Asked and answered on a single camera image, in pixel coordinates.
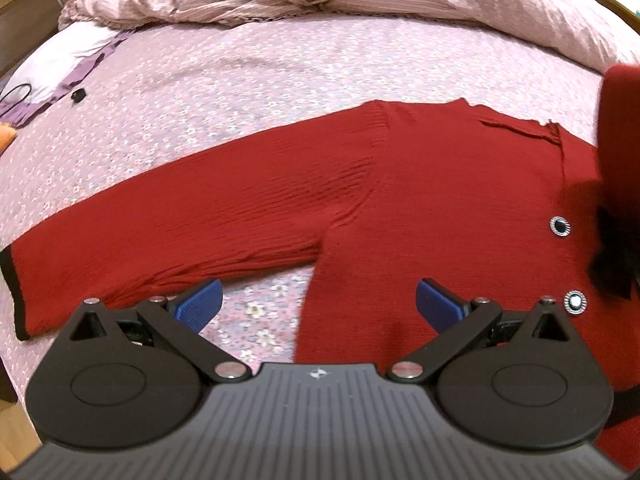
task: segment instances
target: sweater sleeve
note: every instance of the sweater sleeve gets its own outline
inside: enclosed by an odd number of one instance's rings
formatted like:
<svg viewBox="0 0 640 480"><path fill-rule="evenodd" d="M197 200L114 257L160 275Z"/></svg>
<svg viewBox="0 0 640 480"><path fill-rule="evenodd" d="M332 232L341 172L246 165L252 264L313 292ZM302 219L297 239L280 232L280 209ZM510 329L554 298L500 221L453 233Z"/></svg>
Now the sweater sleeve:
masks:
<svg viewBox="0 0 640 480"><path fill-rule="evenodd" d="M63 209L3 251L18 338L62 326L84 298L109 308L311 262L376 183L379 104L253 134L147 171Z"/></svg>

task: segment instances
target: black trim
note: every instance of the black trim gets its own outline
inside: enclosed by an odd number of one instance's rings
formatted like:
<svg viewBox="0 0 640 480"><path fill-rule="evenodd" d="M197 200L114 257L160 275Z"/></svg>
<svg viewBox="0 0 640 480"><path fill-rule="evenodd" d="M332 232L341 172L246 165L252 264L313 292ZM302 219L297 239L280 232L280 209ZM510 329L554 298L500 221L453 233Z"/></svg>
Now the black trim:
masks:
<svg viewBox="0 0 640 480"><path fill-rule="evenodd" d="M0 270L2 270L4 280L9 287L11 295L14 297L15 335L20 341L27 341L30 339L26 327L27 313L22 291L20 290L18 273L15 270L14 261L11 258L11 245L8 245L0 251Z"/></svg>
<svg viewBox="0 0 640 480"><path fill-rule="evenodd" d="M605 428L613 428L640 415L640 384L613 394L613 409Z"/></svg>

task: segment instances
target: purple fabric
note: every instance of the purple fabric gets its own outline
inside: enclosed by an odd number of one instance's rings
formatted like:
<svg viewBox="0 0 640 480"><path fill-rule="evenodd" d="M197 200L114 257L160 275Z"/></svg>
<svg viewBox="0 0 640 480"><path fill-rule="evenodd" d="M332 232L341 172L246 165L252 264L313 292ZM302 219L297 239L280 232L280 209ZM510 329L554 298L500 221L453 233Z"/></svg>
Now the purple fabric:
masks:
<svg viewBox="0 0 640 480"><path fill-rule="evenodd" d="M0 102L0 122L9 123L11 126L23 126L37 112L43 110L52 103L58 101L62 96L66 95L73 86L81 82L93 70L98 63L105 57L110 56L116 50L116 47L124 40L129 38L135 30L123 30L115 36L107 45L102 47L95 54L85 57L78 65L67 75L60 85L53 92L51 97L46 101L39 103L20 103ZM0 88L4 89L8 80L0 80Z"/></svg>

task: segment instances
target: black wire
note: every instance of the black wire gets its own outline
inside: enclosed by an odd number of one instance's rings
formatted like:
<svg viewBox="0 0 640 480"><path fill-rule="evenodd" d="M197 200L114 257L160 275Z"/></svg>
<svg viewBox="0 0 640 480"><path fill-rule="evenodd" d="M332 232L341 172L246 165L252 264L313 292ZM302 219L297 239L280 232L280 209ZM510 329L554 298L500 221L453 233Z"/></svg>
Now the black wire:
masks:
<svg viewBox="0 0 640 480"><path fill-rule="evenodd" d="M0 117L4 116L5 114L9 113L11 110L13 110L15 107L17 107L17 105L19 105L20 103L23 103L24 100L29 97L29 95L31 94L31 90L33 90L33 87L29 84L29 83L21 83L18 86L14 86L13 88L11 88L11 90L9 90L6 94L4 94L2 97L0 97L0 103L2 103L2 101L4 101L6 99L6 97L13 92L14 90L17 90L18 88L23 88L25 86L29 87L29 91L25 94L25 96L20 99L18 102L15 102L14 105L12 107L10 107L8 110L0 113Z"/></svg>

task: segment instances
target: black and silver button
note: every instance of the black and silver button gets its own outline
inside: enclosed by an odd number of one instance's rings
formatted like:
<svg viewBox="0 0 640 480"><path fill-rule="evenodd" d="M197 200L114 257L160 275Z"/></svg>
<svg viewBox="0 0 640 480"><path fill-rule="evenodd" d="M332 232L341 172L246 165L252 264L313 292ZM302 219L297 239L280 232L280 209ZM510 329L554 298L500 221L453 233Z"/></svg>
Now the black and silver button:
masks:
<svg viewBox="0 0 640 480"><path fill-rule="evenodd" d="M569 222L566 220L566 218L562 218L561 216L554 216L549 221L549 227L551 227L553 234L555 234L556 236L568 236L571 232L571 226L569 225Z"/></svg>
<svg viewBox="0 0 640 480"><path fill-rule="evenodd" d="M570 290L564 295L564 309L577 316L582 314L587 308L587 298L579 290Z"/></svg>

